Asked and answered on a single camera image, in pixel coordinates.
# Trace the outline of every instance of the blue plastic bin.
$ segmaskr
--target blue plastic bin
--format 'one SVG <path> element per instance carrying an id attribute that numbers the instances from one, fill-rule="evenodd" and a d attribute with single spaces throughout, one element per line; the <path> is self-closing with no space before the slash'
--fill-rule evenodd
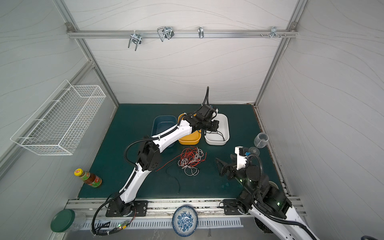
<path id="1" fill-rule="evenodd" d="M 164 132 L 165 130 L 175 126 L 176 123 L 177 123 L 177 119 L 173 115 L 157 116 L 155 120 L 153 120 L 151 136 Z"/>

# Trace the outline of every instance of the wire basket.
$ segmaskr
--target wire basket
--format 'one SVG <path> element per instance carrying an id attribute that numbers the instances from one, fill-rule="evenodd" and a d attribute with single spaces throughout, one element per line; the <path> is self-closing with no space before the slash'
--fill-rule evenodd
<path id="1" fill-rule="evenodd" d="M 11 137 L 11 141 L 37 155 L 73 154 L 105 94 L 98 85 L 73 86 L 67 80 L 63 83 L 69 87 L 56 89 L 55 92 L 63 91 L 60 97 L 42 113 L 42 108 L 49 102 L 47 99 Z"/>

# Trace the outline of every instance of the bottle label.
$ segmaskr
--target bottle label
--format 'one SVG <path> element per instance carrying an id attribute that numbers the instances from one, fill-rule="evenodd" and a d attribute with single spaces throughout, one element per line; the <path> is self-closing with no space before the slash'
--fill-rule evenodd
<path id="1" fill-rule="evenodd" d="M 96 176 L 95 180 L 92 183 L 88 184 L 88 185 L 92 186 L 92 187 L 98 187 L 98 186 L 100 186 L 101 181 L 102 181 L 101 178 Z"/>
<path id="2" fill-rule="evenodd" d="M 91 174 L 89 172 L 85 172 L 84 176 L 80 177 L 83 181 L 87 180 Z"/>

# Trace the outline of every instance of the green tabletop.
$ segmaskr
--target green tabletop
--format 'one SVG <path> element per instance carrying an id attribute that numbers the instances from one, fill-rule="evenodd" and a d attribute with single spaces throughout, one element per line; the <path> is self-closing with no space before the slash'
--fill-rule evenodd
<path id="1" fill-rule="evenodd" d="M 99 188 L 83 185 L 80 198 L 108 197 L 111 193 L 119 191 L 133 167 L 123 159 L 123 152 L 131 142 L 150 135 L 155 117 L 159 115 L 174 115 L 190 112 L 198 108 L 194 104 L 120 104 L 114 119 L 108 129 L 103 143 L 96 155 L 90 169 L 101 177 L 103 184 Z M 256 114 L 249 104 L 215 105 L 218 112 L 227 116 L 229 124 L 229 141 L 223 146 L 208 145 L 201 137 L 195 145 L 207 153 L 207 158 L 197 167 L 200 172 L 197 176 L 187 176 L 184 170 L 171 165 L 166 174 L 166 167 L 158 172 L 148 175 L 137 193 L 137 198 L 236 198 L 242 186 L 236 180 L 228 181 L 220 177 L 215 158 L 231 162 L 230 154 L 234 154 L 236 146 L 252 147 L 253 140 L 261 131 L 257 123 Z M 163 166 L 166 162 L 179 155 L 188 146 L 178 141 L 161 154 Z M 137 160 L 138 144 L 131 147 L 128 158 Z M 263 161 L 265 174 L 271 181 L 277 183 L 282 190 L 280 180 L 273 165 L 267 147 L 260 149 L 260 158 Z"/>

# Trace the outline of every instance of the blue and white plate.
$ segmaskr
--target blue and white plate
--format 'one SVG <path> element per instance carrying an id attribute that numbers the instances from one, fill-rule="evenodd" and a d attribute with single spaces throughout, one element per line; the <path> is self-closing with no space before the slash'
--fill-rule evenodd
<path id="1" fill-rule="evenodd" d="M 197 213 L 193 207 L 179 207 L 173 214 L 172 227 L 179 236 L 190 236 L 197 228 Z"/>

